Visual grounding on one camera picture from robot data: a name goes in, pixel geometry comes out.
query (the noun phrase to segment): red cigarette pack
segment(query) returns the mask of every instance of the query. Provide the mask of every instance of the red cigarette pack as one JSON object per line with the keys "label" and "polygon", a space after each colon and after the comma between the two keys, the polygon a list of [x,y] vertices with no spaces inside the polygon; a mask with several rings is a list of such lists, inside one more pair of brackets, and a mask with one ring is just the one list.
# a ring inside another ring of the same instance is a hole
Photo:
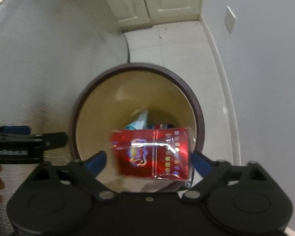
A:
{"label": "red cigarette pack", "polygon": [[189,180],[187,128],[113,131],[110,147],[121,175]]}

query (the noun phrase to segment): trash can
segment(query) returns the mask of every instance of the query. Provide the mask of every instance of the trash can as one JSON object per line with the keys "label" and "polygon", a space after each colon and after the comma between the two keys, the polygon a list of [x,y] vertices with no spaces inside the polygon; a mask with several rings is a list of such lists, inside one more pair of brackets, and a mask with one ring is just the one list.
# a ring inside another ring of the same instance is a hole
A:
{"label": "trash can", "polygon": [[119,176],[109,150],[111,131],[124,129],[142,111],[148,124],[187,127],[190,150],[201,152],[205,127],[200,104],[191,88],[172,71],[147,63],[114,67],[96,77],[82,92],[70,121],[70,149],[74,159],[86,160],[104,150],[107,165],[97,179],[111,190],[175,191],[182,182]]}

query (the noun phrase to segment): tile floor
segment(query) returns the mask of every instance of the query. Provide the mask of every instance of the tile floor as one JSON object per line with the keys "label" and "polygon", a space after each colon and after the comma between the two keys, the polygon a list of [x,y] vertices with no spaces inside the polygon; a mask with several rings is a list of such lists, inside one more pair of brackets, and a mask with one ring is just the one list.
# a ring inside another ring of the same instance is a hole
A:
{"label": "tile floor", "polygon": [[196,94],[205,119],[203,153],[233,163],[225,99],[214,58],[199,21],[155,25],[125,33],[131,62],[172,70]]}

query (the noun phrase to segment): light switch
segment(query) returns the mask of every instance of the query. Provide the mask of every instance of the light switch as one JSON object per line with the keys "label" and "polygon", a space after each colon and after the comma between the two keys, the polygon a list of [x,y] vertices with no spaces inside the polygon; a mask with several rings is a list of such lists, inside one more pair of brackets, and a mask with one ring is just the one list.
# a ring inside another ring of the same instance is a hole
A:
{"label": "light switch", "polygon": [[230,7],[226,6],[226,14],[224,18],[225,26],[228,32],[231,34],[235,25],[236,16],[230,9]]}

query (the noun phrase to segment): printed logo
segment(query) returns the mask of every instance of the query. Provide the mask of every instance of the printed logo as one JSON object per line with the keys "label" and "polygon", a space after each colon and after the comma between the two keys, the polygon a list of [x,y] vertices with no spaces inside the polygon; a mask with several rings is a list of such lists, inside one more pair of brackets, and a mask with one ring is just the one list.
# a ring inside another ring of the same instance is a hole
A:
{"label": "printed logo", "polygon": [[22,151],[0,150],[0,155],[28,155],[28,151],[27,150],[22,150]]}
{"label": "printed logo", "polygon": [[145,166],[147,161],[147,154],[148,151],[146,150],[146,146],[144,145],[146,143],[145,139],[133,139],[131,141],[131,147],[128,151],[129,155],[129,162],[134,167],[143,167]]}

